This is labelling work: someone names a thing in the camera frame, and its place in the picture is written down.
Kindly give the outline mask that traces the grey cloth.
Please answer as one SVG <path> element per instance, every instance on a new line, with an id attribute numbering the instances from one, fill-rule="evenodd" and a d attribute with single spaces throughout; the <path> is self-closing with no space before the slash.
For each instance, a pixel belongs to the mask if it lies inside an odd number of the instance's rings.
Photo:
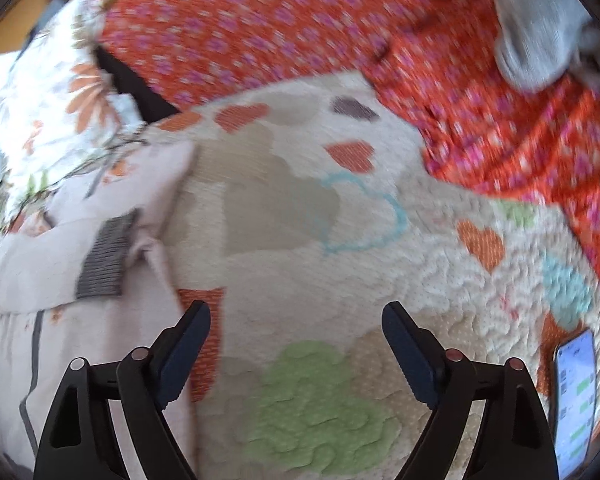
<path id="1" fill-rule="evenodd" d="M 494 58 L 515 89 L 539 92 L 566 73 L 600 90 L 600 30 L 580 0 L 494 0 Z"/>

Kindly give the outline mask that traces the heart patterned quilt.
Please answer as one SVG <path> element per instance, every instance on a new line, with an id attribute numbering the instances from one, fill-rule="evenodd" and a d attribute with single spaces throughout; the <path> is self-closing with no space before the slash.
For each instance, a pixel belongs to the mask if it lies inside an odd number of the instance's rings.
<path id="1" fill-rule="evenodd" d="M 592 330 L 600 426 L 600 281 L 558 208 L 430 177 L 419 132 L 355 74 L 173 116 L 92 171 L 186 140 L 161 241 L 211 330 L 166 420 L 199 478 L 393 478 L 429 416 L 381 331 L 394 300 L 468 358 L 522 359 L 543 401 L 558 344 Z"/>

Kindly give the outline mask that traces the red floral blanket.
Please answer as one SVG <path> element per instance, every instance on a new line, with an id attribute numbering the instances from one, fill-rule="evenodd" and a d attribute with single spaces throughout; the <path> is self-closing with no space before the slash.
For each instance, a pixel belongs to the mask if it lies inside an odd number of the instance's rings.
<path id="1" fill-rule="evenodd" d="M 600 279 L 600 94 L 570 76 L 539 93 L 514 90 L 494 38 L 469 23 L 413 27 L 365 75 L 381 104 L 419 128 L 432 176 L 561 206 Z"/>

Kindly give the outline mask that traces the pale pink sweater grey trim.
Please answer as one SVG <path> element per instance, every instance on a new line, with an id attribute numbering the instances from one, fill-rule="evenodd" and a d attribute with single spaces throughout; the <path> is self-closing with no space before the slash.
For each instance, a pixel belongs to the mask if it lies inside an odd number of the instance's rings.
<path id="1" fill-rule="evenodd" d="M 193 154 L 187 140 L 134 146 L 1 241 L 0 457 L 18 477 L 71 360 L 120 360 L 180 319 L 161 232 Z"/>

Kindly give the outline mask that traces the white floral pillow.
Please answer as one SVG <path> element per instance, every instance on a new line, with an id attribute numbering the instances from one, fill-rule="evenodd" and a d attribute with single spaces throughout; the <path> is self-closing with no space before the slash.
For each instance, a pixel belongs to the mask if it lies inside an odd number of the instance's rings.
<path id="1" fill-rule="evenodd" d="M 12 60 L 0 89 L 6 218 L 143 127 L 135 100 L 98 65 L 104 25 L 102 0 L 69 0 Z"/>

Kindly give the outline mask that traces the red floral pillow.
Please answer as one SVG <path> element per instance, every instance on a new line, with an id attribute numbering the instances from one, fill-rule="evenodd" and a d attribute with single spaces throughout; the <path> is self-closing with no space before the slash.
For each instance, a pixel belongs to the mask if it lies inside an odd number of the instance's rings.
<path id="1" fill-rule="evenodd" d="M 498 80 L 492 0 L 117 0 L 102 44 L 182 108 L 359 70 L 381 92 Z"/>

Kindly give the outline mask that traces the smartphone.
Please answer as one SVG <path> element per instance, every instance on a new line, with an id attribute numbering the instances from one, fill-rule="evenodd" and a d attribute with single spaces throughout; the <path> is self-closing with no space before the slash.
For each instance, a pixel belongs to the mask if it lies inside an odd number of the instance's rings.
<path id="1" fill-rule="evenodd" d="M 585 462 L 596 405 L 594 335 L 588 328 L 561 344 L 554 355 L 554 450 L 558 476 L 571 477 Z"/>

